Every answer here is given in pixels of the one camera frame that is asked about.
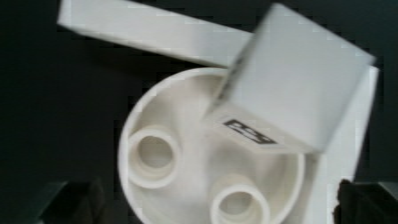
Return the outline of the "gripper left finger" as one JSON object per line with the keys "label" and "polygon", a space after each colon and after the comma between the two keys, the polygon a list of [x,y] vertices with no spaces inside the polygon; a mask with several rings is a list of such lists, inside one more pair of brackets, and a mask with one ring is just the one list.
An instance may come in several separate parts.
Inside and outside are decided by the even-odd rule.
{"label": "gripper left finger", "polygon": [[39,192],[26,224],[108,224],[101,183],[53,182]]}

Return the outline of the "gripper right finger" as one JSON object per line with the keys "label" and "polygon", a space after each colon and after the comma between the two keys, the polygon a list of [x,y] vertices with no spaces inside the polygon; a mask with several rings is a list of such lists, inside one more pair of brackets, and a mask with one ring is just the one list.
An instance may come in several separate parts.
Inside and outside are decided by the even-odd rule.
{"label": "gripper right finger", "polygon": [[341,181],[334,224],[398,224],[398,182]]}

